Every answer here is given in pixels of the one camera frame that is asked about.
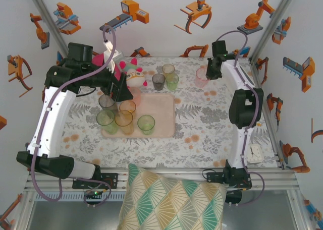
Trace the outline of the pink transparent drinking glass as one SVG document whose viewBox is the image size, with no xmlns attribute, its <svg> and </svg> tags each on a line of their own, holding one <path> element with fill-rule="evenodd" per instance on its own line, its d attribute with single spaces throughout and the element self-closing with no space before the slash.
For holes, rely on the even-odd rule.
<svg viewBox="0 0 323 230">
<path fill-rule="evenodd" d="M 195 85 L 199 88 L 203 88 L 208 82 L 209 79 L 206 77 L 206 68 L 199 68 L 196 71 Z"/>
</svg>

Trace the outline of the grey transparent drinking glass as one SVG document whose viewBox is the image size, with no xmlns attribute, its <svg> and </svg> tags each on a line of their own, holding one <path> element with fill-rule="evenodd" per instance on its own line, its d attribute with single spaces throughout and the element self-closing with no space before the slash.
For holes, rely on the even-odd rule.
<svg viewBox="0 0 323 230">
<path fill-rule="evenodd" d="M 164 84 L 165 84 L 165 76 L 163 74 L 154 74 L 152 76 L 152 82 L 153 82 L 153 86 L 154 89 L 157 91 L 161 91 L 164 88 Z"/>
<path fill-rule="evenodd" d="M 101 95 L 98 99 L 98 103 L 103 110 L 111 110 L 113 113 L 118 112 L 117 103 L 108 95 Z"/>
</svg>

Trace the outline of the salmon textured plastic tumbler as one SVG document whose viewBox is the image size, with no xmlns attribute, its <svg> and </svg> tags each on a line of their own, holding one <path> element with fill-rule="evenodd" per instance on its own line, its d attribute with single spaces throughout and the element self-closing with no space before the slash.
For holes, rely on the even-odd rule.
<svg viewBox="0 0 323 230">
<path fill-rule="evenodd" d="M 129 91 L 133 95 L 132 101 L 136 104 L 137 107 L 141 104 L 141 90 L 137 87 L 129 87 Z"/>
</svg>

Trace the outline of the amber transparent drinking glass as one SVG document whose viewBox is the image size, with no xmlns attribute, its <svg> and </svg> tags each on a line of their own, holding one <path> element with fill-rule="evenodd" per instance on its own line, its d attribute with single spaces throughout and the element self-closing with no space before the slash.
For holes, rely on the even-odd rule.
<svg viewBox="0 0 323 230">
<path fill-rule="evenodd" d="M 127 110 L 121 110 L 115 115 L 115 122 L 125 135 L 134 132 L 133 115 Z"/>
<path fill-rule="evenodd" d="M 162 66 L 162 72 L 165 77 L 175 72 L 175 67 L 172 64 L 164 64 Z"/>
<path fill-rule="evenodd" d="M 136 112 L 136 103 L 132 100 L 125 100 L 119 105 L 119 111 L 126 110 L 132 114 Z"/>
</svg>

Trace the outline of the green transparent drinking glass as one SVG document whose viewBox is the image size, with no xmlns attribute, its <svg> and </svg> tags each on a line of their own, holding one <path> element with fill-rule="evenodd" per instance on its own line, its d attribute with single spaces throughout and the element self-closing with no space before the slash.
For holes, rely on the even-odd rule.
<svg viewBox="0 0 323 230">
<path fill-rule="evenodd" d="M 155 119 L 151 115 L 142 115 L 137 121 L 137 126 L 144 135 L 151 135 L 155 127 Z"/>
<path fill-rule="evenodd" d="M 166 85 L 170 91 L 175 91 L 177 89 L 179 82 L 179 76 L 176 73 L 171 73 L 166 76 Z"/>
<path fill-rule="evenodd" d="M 96 116 L 97 123 L 108 134 L 114 135 L 118 131 L 115 115 L 111 110 L 102 110 Z"/>
</svg>

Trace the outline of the beige pink plastic tray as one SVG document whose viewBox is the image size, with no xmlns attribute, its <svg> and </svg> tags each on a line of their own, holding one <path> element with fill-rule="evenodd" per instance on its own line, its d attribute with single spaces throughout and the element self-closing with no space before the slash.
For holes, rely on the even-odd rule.
<svg viewBox="0 0 323 230">
<path fill-rule="evenodd" d="M 174 96 L 169 93 L 142 93 L 141 103 L 135 111 L 133 120 L 134 132 L 125 135 L 118 130 L 114 135 L 101 130 L 104 138 L 171 138 L 176 132 Z M 152 134 L 145 135 L 137 126 L 138 119 L 143 115 L 150 115 L 155 120 Z"/>
</svg>

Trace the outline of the white pink owl plush toy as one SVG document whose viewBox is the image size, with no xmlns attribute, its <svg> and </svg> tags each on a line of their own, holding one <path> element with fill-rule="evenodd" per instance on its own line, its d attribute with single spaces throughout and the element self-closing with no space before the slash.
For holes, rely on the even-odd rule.
<svg viewBox="0 0 323 230">
<path fill-rule="evenodd" d="M 129 63 L 120 61 L 119 66 L 121 71 L 126 74 L 127 86 L 140 88 L 147 86 L 148 82 L 143 73 L 143 69 L 138 65 L 138 60 L 134 57 Z"/>
</svg>

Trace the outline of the magenta pink cloth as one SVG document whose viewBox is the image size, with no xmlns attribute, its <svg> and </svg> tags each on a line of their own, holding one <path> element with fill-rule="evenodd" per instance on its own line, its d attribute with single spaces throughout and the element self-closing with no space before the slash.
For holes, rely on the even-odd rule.
<svg viewBox="0 0 323 230">
<path fill-rule="evenodd" d="M 104 64 L 104 54 L 103 53 L 97 53 L 92 52 L 92 63 L 97 66 L 102 66 Z M 114 69 L 114 76 L 117 80 L 120 80 L 121 72 L 119 70 L 119 67 L 117 63 L 115 62 L 115 69 Z"/>
</svg>

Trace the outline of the white square table clock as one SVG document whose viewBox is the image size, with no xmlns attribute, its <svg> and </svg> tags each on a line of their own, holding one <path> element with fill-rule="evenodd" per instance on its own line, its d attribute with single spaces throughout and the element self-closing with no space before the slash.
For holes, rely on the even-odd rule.
<svg viewBox="0 0 323 230">
<path fill-rule="evenodd" d="M 258 144 L 250 144 L 247 151 L 247 163 L 261 163 L 264 160 L 261 146 Z"/>
</svg>

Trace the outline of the circuit board with green light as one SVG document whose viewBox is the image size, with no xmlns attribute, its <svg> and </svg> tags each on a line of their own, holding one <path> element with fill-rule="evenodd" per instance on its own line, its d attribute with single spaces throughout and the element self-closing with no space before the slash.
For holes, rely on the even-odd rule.
<svg viewBox="0 0 323 230">
<path fill-rule="evenodd" d="M 99 191 L 99 190 L 86 191 L 85 192 L 85 198 L 86 199 L 101 199 L 104 192 L 105 192 L 105 190 L 102 190 L 102 191 Z"/>
</svg>

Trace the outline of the vented metal strip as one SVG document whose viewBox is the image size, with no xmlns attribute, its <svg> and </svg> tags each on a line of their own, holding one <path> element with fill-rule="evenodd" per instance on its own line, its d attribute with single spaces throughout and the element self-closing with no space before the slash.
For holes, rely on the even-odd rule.
<svg viewBox="0 0 323 230">
<path fill-rule="evenodd" d="M 50 198 L 57 198 L 59 196 L 59 192 L 47 192 L 47 197 Z M 88 202 L 95 202 L 95 201 L 102 201 L 108 195 L 107 192 L 103 193 L 102 195 L 94 195 L 91 197 L 87 197 L 86 201 Z M 118 192 L 112 191 L 107 201 L 120 201 L 122 202 L 125 198 L 126 192 Z M 63 192 L 60 201 L 66 202 L 81 202 L 83 201 L 84 192 Z"/>
</svg>

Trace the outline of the teal yellow patterned cushion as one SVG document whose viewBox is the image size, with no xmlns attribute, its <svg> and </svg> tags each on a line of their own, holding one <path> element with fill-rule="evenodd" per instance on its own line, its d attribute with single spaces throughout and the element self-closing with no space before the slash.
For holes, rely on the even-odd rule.
<svg viewBox="0 0 323 230">
<path fill-rule="evenodd" d="M 117 230 L 222 230 L 228 185 L 166 178 L 129 165 Z"/>
</svg>

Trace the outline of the aluminium frame post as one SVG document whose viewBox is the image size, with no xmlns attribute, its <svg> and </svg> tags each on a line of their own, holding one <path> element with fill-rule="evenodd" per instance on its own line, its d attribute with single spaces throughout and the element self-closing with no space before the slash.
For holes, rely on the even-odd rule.
<svg viewBox="0 0 323 230">
<path fill-rule="evenodd" d="M 56 27 L 54 19 L 52 18 L 46 4 L 43 0 L 32 0 L 36 8 L 38 9 L 40 15 L 42 16 L 43 20 L 45 21 L 52 37 L 58 44 L 62 55 L 68 55 L 68 46 L 65 43 L 62 34 L 60 33 L 59 29 Z"/>
<path fill-rule="evenodd" d="M 289 7 L 292 0 L 281 0 L 277 9 L 275 10 L 271 21 L 269 22 L 268 26 L 266 27 L 264 34 L 262 35 L 259 43 L 254 49 L 254 52 L 251 56 L 251 63 L 254 64 L 258 60 L 262 50 L 265 48 L 267 42 L 271 38 L 271 35 L 273 34 L 274 30 L 276 29 L 278 23 L 281 21 L 282 16 L 286 9 Z"/>
</svg>

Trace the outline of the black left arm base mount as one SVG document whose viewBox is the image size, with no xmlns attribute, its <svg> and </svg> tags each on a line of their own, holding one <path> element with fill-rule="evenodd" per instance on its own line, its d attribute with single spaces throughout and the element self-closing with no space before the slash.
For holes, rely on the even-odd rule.
<svg viewBox="0 0 323 230">
<path fill-rule="evenodd" d="M 117 183 L 118 183 L 118 173 L 101 173 L 100 177 L 98 180 L 102 182 L 106 182 L 109 184 L 111 189 L 116 189 L 117 188 Z M 99 184 L 99 183 L 93 183 L 93 182 L 87 182 L 87 181 L 82 181 L 82 180 L 73 180 L 72 184 L 73 189 L 108 189 L 108 187 L 105 184 Z"/>
</svg>

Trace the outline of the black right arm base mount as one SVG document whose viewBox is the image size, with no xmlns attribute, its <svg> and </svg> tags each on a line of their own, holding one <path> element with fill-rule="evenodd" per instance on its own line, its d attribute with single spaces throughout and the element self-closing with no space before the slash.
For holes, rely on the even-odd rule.
<svg viewBox="0 0 323 230">
<path fill-rule="evenodd" d="M 224 172 L 209 172 L 206 174 L 207 181 L 210 183 L 227 184 L 232 189 L 246 189 L 252 188 L 250 174 L 244 169 L 240 168 L 237 171 Z"/>
</svg>

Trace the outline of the aluminium frame rail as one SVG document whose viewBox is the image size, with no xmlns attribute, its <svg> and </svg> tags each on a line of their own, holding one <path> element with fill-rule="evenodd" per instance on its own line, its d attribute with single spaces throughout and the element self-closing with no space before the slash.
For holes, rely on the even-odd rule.
<svg viewBox="0 0 323 230">
<path fill-rule="evenodd" d="M 206 172 L 200 168 L 157 168 L 148 169 L 166 178 L 187 179 L 196 182 L 205 182 Z M 299 189 L 296 176 L 292 170 L 282 170 L 280 168 L 252 168 L 251 171 L 258 172 L 264 179 L 266 190 L 290 190 Z M 116 191 L 126 189 L 128 181 L 128 169 L 126 168 L 103 168 L 102 173 L 117 173 Z M 41 190 L 54 191 L 59 190 L 58 179 L 52 176 L 36 173 L 36 181 Z"/>
</svg>

